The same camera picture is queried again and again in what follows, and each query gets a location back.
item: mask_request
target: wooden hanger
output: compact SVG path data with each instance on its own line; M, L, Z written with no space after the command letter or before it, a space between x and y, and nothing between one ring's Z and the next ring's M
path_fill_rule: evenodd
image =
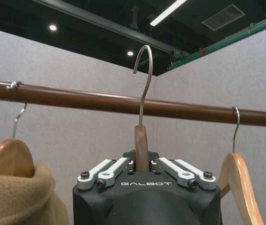
M235 137L240 122L237 107L235 110L237 111L238 120L233 138L233 153L225 157L218 180L218 186L221 189L221 198L231 190L244 224L264 225L245 161L240 154L235 153Z
M18 86L13 82L7 89L11 90ZM32 177L35 172L32 155L26 144L15 139L17 122L26 110L27 104L15 118L12 139L0 142L0 175Z
M136 74L137 68L139 65L139 61L144 50L148 51L148 79L145 86L145 89L142 93L142 97L140 100L140 112L139 112L139 125L134 129L134 145L135 145L135 153L136 153L136 172L149 172L149 159L148 159L148 138L147 131L145 126L142 125L142 117L143 117L143 105L144 99L146 97L148 88L151 83L152 74L153 74L153 55L150 46L144 45L139 50L133 73Z

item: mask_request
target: beige coat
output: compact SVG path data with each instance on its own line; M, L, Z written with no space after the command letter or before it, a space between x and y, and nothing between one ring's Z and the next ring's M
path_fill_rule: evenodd
M32 178L0 176L0 225L67 225L67 208L54 193L45 165Z

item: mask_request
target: bolt head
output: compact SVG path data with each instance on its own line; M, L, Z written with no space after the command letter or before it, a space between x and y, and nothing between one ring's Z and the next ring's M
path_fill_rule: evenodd
M105 185L106 185L106 181L104 181L104 180L98 180L98 181L96 182L96 186L97 186L98 188L104 188Z
M196 180L189 180L187 185L190 188L195 188L195 187L197 187L198 183Z
M204 171L204 177L206 178L212 178L213 177L213 173L210 171Z
M82 179L88 179L89 178L89 172L88 171L83 171L81 172L81 178Z

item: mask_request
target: fluorescent light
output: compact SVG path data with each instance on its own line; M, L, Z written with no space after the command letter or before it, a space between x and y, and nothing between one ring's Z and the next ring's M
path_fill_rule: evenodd
M187 0L177 0L170 7L168 7L163 13L161 13L156 19L154 19L150 24L156 26L160 23L165 17L175 11L180 5L182 5Z
M132 51L128 51L128 52L127 52L127 55L128 55L128 56L133 56L134 53L133 53Z
M50 25L49 25L49 29L50 29L51 31L56 31L56 30L57 30L57 26L54 25L54 24L50 24Z

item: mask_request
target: clothes rail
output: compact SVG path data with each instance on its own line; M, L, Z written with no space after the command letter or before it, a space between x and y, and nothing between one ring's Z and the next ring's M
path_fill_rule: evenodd
M140 98L136 97L60 90L26 84L20 84L15 90L7 90L6 86L10 84L0 82L0 100L139 114ZM266 112L245 109L239 109L239 112L240 124L266 127ZM236 124L236 112L232 108L150 99L144 103L144 115Z

